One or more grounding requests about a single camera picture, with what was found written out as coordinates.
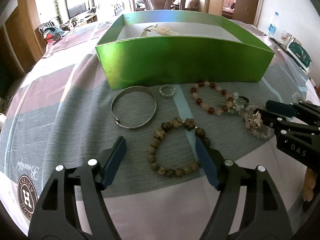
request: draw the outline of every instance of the hanging vine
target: hanging vine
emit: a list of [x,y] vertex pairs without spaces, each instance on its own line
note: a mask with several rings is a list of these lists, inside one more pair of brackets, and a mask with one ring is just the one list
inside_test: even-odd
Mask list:
[[60,18],[60,21],[62,21],[58,0],[54,0],[54,5],[55,5],[55,7],[56,7],[57,16]]

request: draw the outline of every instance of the plastic bottle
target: plastic bottle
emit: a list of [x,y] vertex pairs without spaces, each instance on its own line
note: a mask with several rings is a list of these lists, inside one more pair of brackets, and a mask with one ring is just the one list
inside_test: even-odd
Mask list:
[[279,16],[279,14],[276,12],[271,20],[269,29],[267,31],[267,35],[270,37],[273,37],[276,33],[277,26],[278,26],[278,16]]

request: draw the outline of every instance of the circular emblem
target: circular emblem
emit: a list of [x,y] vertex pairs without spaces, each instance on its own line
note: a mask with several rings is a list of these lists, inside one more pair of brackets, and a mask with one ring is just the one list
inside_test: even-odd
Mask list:
[[31,179],[25,174],[18,180],[18,199],[23,214],[31,220],[38,202],[38,196]]

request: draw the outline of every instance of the metal bracelet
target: metal bracelet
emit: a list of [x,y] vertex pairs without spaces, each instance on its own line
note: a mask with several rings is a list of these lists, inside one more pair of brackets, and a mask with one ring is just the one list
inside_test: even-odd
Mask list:
[[[164,88],[170,88],[171,93],[170,94],[163,93],[162,89],[164,89]],[[163,96],[164,98],[172,98],[174,93],[176,92],[176,88],[173,85],[166,84],[166,85],[162,85],[159,88],[159,92],[160,92],[161,96]]]
[[[143,124],[140,124],[138,126],[134,126],[134,127],[128,127],[128,126],[124,126],[120,123],[120,120],[113,114],[113,108],[115,106],[115,104],[118,102],[118,100],[123,97],[124,95],[127,95],[131,92],[143,92],[143,93],[146,93],[148,95],[150,95],[153,100],[155,101],[155,109],[151,115],[151,117],[145,121]],[[145,125],[147,122],[149,122],[152,117],[154,116],[155,112],[156,112],[156,109],[157,109],[157,101],[156,101],[156,97],[154,96],[154,94],[149,90],[147,89],[146,87],[142,87],[142,86],[134,86],[134,87],[128,87],[124,90],[122,90],[119,94],[116,95],[116,97],[113,99],[112,103],[111,103],[111,114],[112,114],[112,117],[115,119],[116,121],[116,124],[119,125],[120,127],[123,127],[123,128],[127,128],[127,129],[134,129],[134,128],[138,128],[138,127],[141,127],[143,125]]]

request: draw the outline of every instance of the blue gripper pad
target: blue gripper pad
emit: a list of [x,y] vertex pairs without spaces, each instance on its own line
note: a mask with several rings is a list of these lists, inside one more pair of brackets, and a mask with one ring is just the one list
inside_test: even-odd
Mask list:
[[283,116],[290,117],[290,118],[297,116],[297,110],[294,109],[293,106],[290,106],[290,105],[287,105],[284,103],[280,103],[280,102],[276,102],[276,101],[272,101],[272,100],[268,100],[266,102],[266,109],[269,112],[283,115]]
[[112,184],[126,151],[127,143],[125,139],[122,138],[104,168],[104,176],[102,179],[102,185],[104,188],[107,188]]
[[218,169],[199,137],[196,137],[196,152],[209,183],[218,189],[220,184],[217,175]]

